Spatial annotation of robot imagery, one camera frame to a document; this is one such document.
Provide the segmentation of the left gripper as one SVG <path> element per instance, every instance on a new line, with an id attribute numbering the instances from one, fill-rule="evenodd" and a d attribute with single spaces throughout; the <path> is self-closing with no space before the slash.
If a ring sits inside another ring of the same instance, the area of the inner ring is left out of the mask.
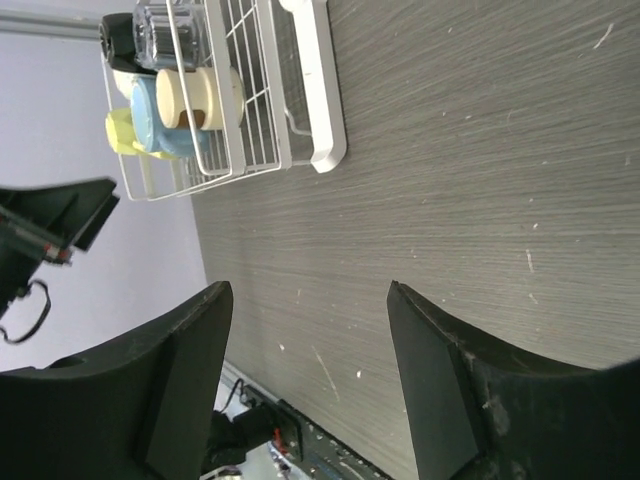
<path id="1" fill-rule="evenodd" d="M 48 263 L 67 266 L 73 247 L 88 251 L 117 206 L 109 177 L 37 188 L 1 188 L 1 312 L 27 296 Z"/>

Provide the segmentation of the black mug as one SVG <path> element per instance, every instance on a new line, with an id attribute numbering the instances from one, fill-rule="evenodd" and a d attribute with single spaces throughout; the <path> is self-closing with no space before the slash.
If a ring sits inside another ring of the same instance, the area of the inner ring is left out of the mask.
<path id="1" fill-rule="evenodd" d="M 113 70 L 142 73 L 135 61 L 133 16 L 131 13 L 112 13 L 102 17 L 99 25 L 103 56 Z"/>

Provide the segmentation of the clear plastic cup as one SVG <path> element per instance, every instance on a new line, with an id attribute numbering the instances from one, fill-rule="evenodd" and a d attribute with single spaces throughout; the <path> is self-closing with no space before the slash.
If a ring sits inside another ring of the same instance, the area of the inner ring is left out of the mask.
<path id="1" fill-rule="evenodd" d="M 201 4 L 178 3 L 172 7 L 184 66 L 194 70 L 205 60 L 205 10 Z M 138 4 L 133 10 L 136 63 L 149 70 L 177 67 L 170 15 L 165 3 Z"/>

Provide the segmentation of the white speckled mug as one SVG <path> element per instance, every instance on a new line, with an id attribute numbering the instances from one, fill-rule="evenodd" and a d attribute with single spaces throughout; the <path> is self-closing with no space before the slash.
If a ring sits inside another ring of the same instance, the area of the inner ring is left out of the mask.
<path id="1" fill-rule="evenodd" d="M 144 78 L 143 74 L 130 73 L 120 70 L 113 70 L 112 75 L 117 90 L 127 101 L 131 99 L 133 87 L 136 84 L 136 81 L 140 78 Z"/>

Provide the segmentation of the yellow mug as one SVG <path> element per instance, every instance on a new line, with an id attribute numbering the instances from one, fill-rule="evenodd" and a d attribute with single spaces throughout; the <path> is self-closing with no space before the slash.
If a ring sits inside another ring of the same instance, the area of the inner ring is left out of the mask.
<path id="1" fill-rule="evenodd" d="M 175 160 L 176 157 L 164 152 L 147 152 L 137 140 L 130 108 L 111 110 L 105 118 L 105 131 L 111 149 L 120 155 L 148 156 L 163 160 Z"/>

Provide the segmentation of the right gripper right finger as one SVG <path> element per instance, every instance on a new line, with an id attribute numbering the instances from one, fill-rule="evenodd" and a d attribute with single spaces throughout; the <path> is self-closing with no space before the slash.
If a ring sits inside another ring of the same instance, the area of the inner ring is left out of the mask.
<path id="1" fill-rule="evenodd" d="M 635 479 L 639 363 L 524 350 L 393 282 L 387 310 L 423 479 Z"/>

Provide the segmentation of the steel cup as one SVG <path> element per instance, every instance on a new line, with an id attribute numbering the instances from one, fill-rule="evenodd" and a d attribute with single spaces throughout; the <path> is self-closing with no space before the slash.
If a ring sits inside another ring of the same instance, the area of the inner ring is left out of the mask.
<path id="1" fill-rule="evenodd" d="M 242 79 L 235 68 L 230 68 L 230 75 L 236 121 L 240 125 L 245 112 L 245 90 Z M 186 71 L 185 79 L 197 128 L 205 131 L 222 130 L 223 115 L 215 70 L 211 67 L 198 67 L 196 70 Z M 162 69 L 158 71 L 156 102 L 160 120 L 166 128 L 190 128 L 177 70 Z"/>

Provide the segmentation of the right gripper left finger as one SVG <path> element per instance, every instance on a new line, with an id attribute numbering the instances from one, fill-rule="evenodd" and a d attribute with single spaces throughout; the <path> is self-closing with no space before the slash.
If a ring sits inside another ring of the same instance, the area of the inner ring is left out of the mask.
<path id="1" fill-rule="evenodd" d="M 48 367 L 1 376 L 5 479 L 196 479 L 233 312 L 229 282 Z"/>

